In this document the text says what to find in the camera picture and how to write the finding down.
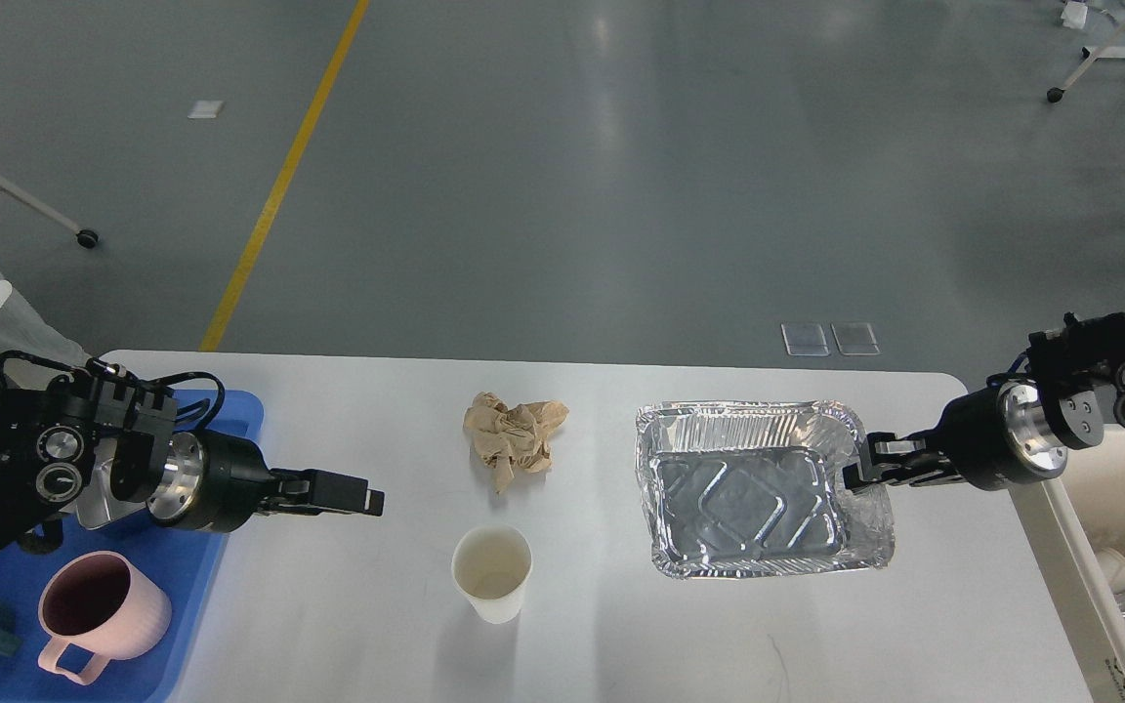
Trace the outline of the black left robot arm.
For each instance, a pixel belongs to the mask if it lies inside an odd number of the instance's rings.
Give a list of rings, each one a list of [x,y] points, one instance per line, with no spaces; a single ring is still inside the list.
[[[231,533],[253,516],[382,516],[363,477],[268,466],[253,440],[215,429],[230,396],[209,372],[142,378],[90,357],[82,366],[0,355],[0,552],[45,555],[63,511],[108,466],[112,499],[160,528]]]

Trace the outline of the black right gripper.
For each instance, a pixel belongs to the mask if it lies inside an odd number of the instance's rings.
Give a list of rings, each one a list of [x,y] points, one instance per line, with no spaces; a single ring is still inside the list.
[[[1040,393],[1027,382],[987,387],[952,400],[928,438],[868,433],[867,462],[844,468],[844,488],[939,486],[964,480],[999,492],[1055,479],[1065,472],[1068,449],[1048,427]]]

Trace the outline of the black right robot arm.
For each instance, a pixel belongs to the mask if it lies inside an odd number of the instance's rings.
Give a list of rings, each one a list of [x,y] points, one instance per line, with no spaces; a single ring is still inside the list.
[[[955,397],[933,429],[870,433],[843,472],[852,492],[876,485],[968,483],[986,492],[1054,479],[1068,453],[1102,444],[1100,389],[1125,429],[1125,312],[1036,332],[1006,372]]]

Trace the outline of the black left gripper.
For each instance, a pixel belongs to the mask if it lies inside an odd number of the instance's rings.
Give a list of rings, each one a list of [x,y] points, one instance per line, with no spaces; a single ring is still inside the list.
[[[171,436],[161,480],[147,499],[153,524],[210,533],[231,533],[253,515],[380,517],[384,506],[384,492],[364,477],[321,469],[270,472],[254,441],[210,429]]]

